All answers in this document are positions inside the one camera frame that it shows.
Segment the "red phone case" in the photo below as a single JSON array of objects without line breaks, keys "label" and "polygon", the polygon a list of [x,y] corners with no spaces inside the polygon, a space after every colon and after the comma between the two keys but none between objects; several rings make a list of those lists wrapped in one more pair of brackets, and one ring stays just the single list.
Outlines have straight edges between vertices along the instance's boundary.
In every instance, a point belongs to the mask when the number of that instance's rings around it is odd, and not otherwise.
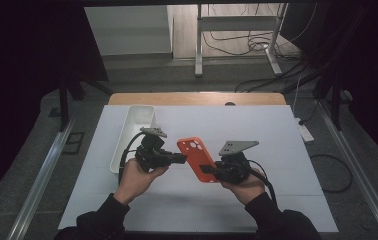
[{"label": "red phone case", "polygon": [[177,147],[179,147],[183,155],[186,155],[186,161],[191,166],[199,181],[218,182],[213,174],[204,173],[201,170],[200,165],[216,167],[201,139],[197,137],[179,139],[177,141]]}]

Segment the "aluminum rail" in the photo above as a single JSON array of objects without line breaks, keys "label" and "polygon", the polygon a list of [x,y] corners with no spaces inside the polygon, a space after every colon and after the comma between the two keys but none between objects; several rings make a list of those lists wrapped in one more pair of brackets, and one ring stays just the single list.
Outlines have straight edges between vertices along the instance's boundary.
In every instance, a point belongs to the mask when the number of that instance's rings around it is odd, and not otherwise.
[{"label": "aluminum rail", "polygon": [[9,240],[21,240],[24,238],[27,229],[30,226],[31,220],[33,219],[34,213],[42,199],[43,193],[45,192],[46,186],[48,185],[49,179],[51,178],[52,172],[55,169],[55,165],[61,155],[62,149],[64,148],[65,142],[73,128],[76,120],[76,113],[78,111],[78,105],[73,111],[68,124],[65,126],[64,131],[59,132],[55,137],[55,140],[48,152],[48,155],[43,162],[42,167],[27,195],[26,201],[20,210],[15,223],[11,228],[11,231],[7,237]]},{"label": "aluminum rail", "polygon": [[371,184],[370,180],[367,178],[366,173],[361,167],[357,157],[354,152],[351,150],[348,142],[346,141],[343,133],[338,131],[333,125],[332,120],[330,119],[330,111],[326,104],[321,104],[318,102],[320,113],[326,122],[327,127],[329,128],[332,137],[335,139],[336,144],[338,145],[339,150],[341,151],[342,156],[346,160],[346,163],[350,167],[352,174],[360,188],[361,193],[369,204],[370,209],[372,210],[377,222],[378,222],[378,193]]}]

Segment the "gray carpet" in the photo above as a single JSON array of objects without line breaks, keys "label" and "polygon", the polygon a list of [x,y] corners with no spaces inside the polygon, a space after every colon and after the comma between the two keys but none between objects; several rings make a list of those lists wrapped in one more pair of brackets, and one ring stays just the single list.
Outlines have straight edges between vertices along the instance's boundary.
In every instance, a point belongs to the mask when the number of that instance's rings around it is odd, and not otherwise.
[{"label": "gray carpet", "polygon": [[[235,86],[242,81],[272,76],[271,68],[264,59],[207,59],[202,78],[194,77],[192,61],[109,58],[105,61],[105,65],[110,82],[103,84],[115,92],[233,92]],[[289,69],[291,65],[293,63],[284,63],[284,70]],[[288,84],[296,83],[297,80],[297,77],[279,80],[257,90],[279,91]],[[82,83],[82,86],[86,97],[80,104],[77,121],[72,129],[72,133],[77,134],[76,137],[79,136],[78,133],[84,133],[81,146],[80,148],[75,144],[65,146],[64,151],[67,153],[62,154],[58,160],[25,239],[44,240],[53,239],[55,236],[102,108],[108,102],[108,96],[98,89],[85,83]],[[295,114],[302,119],[308,118],[315,107],[311,97],[313,87],[314,82],[300,88]],[[285,98],[288,104],[293,105],[295,92],[286,95]],[[60,118],[52,117],[51,113],[54,113],[53,109],[58,107],[57,92],[52,92],[43,99],[41,113],[33,131],[0,183],[0,239],[5,239],[11,230],[56,136]],[[345,105],[341,107],[341,124],[352,149],[361,159],[362,166],[378,190],[378,147],[359,127]],[[314,143],[306,145],[309,154],[326,153],[341,157],[319,113],[316,113],[306,126],[315,138]],[[338,162],[328,158],[315,158],[312,161],[323,188],[334,189],[344,186],[348,175]],[[323,233],[323,239],[378,239],[378,223],[355,182],[344,193],[325,195],[340,233]]]}]

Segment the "white tray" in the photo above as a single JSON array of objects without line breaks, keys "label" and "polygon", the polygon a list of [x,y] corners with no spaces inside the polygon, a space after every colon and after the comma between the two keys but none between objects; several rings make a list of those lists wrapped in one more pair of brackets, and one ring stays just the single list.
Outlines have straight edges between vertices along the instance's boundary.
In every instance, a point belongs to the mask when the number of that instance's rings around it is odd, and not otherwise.
[{"label": "white tray", "polygon": [[[118,139],[117,147],[115,148],[114,156],[112,157],[110,170],[113,173],[118,173],[120,168],[121,155],[126,149],[130,140],[140,132],[142,127],[150,128],[155,125],[155,110],[153,106],[130,106],[127,111],[126,120],[121,130],[120,138]],[[136,149],[140,145],[142,137],[136,139],[132,144],[132,149]],[[134,158],[134,152],[127,154],[126,161]]]}]

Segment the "hand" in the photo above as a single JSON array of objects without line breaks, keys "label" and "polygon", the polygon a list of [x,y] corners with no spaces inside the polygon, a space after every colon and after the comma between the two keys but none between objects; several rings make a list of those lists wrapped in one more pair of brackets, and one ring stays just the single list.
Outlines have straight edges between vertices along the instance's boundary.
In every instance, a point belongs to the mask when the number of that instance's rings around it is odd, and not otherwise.
[{"label": "hand", "polygon": [[128,205],[133,199],[148,190],[155,178],[163,175],[167,169],[168,167],[160,167],[147,173],[142,170],[136,159],[130,159],[124,166],[123,177],[114,198],[121,204]]},{"label": "hand", "polygon": [[[262,174],[260,170],[256,168],[253,169],[254,171]],[[265,192],[264,183],[252,174],[250,174],[245,181],[239,183],[238,185],[228,182],[221,182],[221,185],[232,191],[243,205],[247,205],[254,198]]]}]

